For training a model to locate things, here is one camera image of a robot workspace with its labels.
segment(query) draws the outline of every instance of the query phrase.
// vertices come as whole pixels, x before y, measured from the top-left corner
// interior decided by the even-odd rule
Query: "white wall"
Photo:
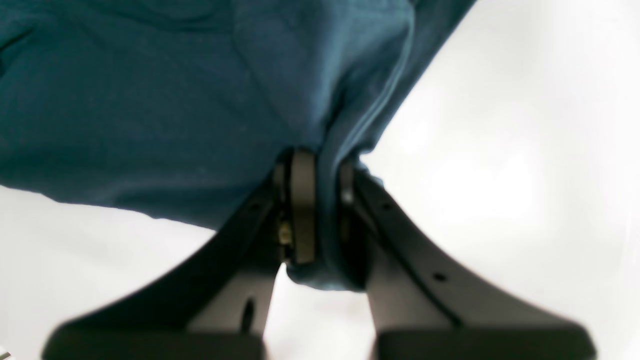
[[[364,157],[442,248],[640,359],[640,2],[480,0]],[[0,188],[0,344],[157,277],[211,232]],[[277,280],[275,360],[365,359],[366,299]]]

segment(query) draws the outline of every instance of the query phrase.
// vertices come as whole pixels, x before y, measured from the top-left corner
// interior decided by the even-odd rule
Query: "teal fabric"
[[[319,252],[357,289],[335,179],[473,0],[0,0],[0,184],[219,229],[286,148],[319,154]]]

